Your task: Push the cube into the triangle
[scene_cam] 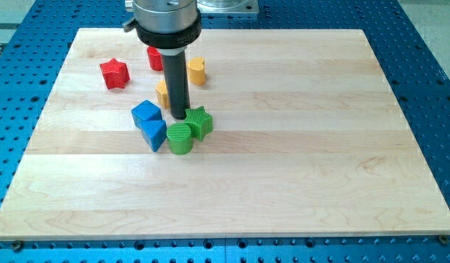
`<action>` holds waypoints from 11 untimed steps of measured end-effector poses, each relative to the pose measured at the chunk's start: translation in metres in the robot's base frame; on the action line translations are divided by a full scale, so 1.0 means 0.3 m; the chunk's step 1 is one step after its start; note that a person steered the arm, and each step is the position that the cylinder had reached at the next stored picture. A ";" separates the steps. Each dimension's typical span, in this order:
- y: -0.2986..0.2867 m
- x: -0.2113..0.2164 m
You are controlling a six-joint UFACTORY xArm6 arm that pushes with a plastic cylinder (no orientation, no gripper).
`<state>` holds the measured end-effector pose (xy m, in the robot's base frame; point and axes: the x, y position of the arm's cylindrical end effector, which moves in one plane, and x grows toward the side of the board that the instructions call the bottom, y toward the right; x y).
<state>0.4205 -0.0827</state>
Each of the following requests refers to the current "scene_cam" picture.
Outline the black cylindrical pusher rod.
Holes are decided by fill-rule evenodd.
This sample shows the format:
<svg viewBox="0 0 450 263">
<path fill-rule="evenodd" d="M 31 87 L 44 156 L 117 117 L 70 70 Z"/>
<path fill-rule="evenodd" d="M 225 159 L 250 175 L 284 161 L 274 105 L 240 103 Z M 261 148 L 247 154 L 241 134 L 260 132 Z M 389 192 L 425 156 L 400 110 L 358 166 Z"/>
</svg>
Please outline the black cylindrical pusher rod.
<svg viewBox="0 0 450 263">
<path fill-rule="evenodd" d="M 172 117 L 186 118 L 190 108 L 185 48 L 160 49 Z"/>
</svg>

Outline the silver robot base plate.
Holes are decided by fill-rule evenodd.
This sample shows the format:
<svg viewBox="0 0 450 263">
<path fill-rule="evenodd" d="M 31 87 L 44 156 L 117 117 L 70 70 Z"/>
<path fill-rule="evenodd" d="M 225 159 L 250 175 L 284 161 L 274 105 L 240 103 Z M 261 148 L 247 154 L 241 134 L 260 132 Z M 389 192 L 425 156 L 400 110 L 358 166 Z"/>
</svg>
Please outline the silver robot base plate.
<svg viewBox="0 0 450 263">
<path fill-rule="evenodd" d="M 259 12 L 258 0 L 196 0 L 197 8 L 206 15 L 256 14 Z M 173 0 L 125 0 L 128 12 L 151 13 L 174 16 L 185 13 L 189 16 L 192 1 Z"/>
</svg>

